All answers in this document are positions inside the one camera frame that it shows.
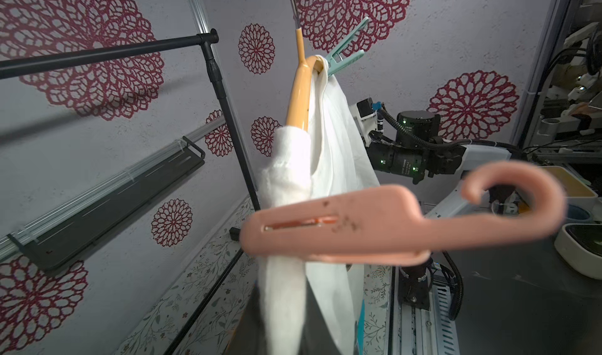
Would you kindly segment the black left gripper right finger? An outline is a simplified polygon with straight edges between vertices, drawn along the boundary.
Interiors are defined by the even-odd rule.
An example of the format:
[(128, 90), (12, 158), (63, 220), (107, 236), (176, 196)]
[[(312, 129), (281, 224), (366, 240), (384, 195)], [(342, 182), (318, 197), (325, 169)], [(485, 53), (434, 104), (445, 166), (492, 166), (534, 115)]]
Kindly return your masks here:
[(308, 280), (306, 287), (307, 302), (300, 355), (340, 355)]

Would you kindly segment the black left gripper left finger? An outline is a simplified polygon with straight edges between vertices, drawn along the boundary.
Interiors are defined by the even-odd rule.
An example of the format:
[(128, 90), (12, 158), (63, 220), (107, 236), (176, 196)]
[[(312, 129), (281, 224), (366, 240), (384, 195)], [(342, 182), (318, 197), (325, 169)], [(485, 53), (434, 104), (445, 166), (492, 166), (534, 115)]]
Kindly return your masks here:
[(226, 355), (267, 355), (260, 292), (253, 286), (249, 301), (225, 350)]

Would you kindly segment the white t-shirt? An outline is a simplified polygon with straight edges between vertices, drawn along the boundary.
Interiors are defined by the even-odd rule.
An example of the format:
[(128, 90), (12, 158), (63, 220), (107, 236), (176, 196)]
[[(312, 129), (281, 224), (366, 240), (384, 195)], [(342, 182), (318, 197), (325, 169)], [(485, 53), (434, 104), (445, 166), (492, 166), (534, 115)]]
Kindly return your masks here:
[(244, 225), (242, 244), (258, 258), (260, 309), (269, 354), (296, 354), (314, 297), (338, 354), (354, 351), (357, 301), (347, 265), (363, 264), (366, 219), (360, 198), (379, 181), (347, 99), (328, 68), (302, 74), (308, 126), (293, 118), (274, 134), (263, 171), (263, 210)]

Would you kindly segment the wooden hanger with metal hook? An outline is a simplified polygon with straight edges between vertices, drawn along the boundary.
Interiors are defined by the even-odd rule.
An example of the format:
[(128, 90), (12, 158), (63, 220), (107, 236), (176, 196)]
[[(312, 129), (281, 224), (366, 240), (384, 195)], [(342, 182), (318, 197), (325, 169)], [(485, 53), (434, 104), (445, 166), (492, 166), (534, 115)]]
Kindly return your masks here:
[(293, 88), (291, 91), (286, 125), (294, 126), (304, 131), (308, 130), (310, 88), (313, 72), (321, 72), (325, 69), (325, 63), (320, 57), (306, 57), (304, 47), (304, 35), (301, 29), (299, 12), (296, 1), (290, 0), (293, 9), (293, 18), (296, 26), (296, 51), (298, 66), (296, 69)]

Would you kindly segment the pink clothespin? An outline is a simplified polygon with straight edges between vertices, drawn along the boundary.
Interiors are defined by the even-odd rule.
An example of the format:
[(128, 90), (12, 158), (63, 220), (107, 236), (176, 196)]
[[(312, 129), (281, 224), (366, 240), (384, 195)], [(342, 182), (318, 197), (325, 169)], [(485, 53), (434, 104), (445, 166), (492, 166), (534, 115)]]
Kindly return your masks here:
[(560, 183), (527, 162), (492, 162), (470, 172), (461, 196), (478, 204), (495, 185), (527, 192), (531, 212), (428, 219), (406, 187), (387, 185), (256, 212), (240, 242), (250, 256), (291, 256), (333, 264), (415, 266), (432, 252), (530, 242), (564, 222), (567, 199)]

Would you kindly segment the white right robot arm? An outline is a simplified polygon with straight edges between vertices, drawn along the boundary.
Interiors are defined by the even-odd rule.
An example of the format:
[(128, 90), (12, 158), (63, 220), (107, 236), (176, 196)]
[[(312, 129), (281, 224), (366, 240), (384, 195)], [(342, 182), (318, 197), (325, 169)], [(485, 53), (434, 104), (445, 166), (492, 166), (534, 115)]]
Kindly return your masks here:
[[(381, 103), (368, 106), (354, 115), (365, 142), (372, 167), (376, 171), (412, 178), (413, 184), (424, 180), (425, 176), (454, 175), (461, 172), (464, 177), (478, 166), (489, 162), (520, 159), (523, 151), (511, 144), (488, 140), (444, 140), (438, 135), (440, 115), (426, 111), (398, 113), (397, 118), (389, 114)], [(395, 140), (384, 135), (383, 125), (388, 123), (396, 129)], [(459, 189), (456, 188), (434, 209), (434, 217), (454, 217), (467, 204), (461, 203)], [(456, 320), (462, 305), (464, 285), (458, 267), (451, 256), (443, 251), (450, 267), (441, 267), (443, 277), (451, 291), (447, 315)], [(429, 293), (434, 282), (434, 261), (429, 258), (415, 267), (400, 267), (402, 287), (398, 292), (400, 303), (430, 310)]]

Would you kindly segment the black clothes rack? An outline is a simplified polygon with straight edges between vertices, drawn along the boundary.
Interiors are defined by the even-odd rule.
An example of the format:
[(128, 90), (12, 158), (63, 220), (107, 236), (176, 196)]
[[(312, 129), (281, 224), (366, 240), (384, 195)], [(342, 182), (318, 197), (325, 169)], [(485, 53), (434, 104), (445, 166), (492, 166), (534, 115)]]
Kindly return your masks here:
[[(19, 79), (1, 84), (1, 233), (29, 223), (201, 128), (219, 113), (202, 52), (160, 57), (162, 84), (131, 117), (81, 117)], [(246, 193), (235, 153), (205, 164), (54, 276), (1, 263), (1, 352), (112, 354)]]

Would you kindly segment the black wall shelf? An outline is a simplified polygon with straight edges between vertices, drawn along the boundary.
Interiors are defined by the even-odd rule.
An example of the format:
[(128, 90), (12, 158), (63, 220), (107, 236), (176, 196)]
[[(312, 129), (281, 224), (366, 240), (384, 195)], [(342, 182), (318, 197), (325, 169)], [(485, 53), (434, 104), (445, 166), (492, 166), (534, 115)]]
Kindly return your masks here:
[(1, 260), (26, 256), (55, 273), (177, 189), (205, 164), (205, 150), (181, 137), (143, 161), (2, 237)]

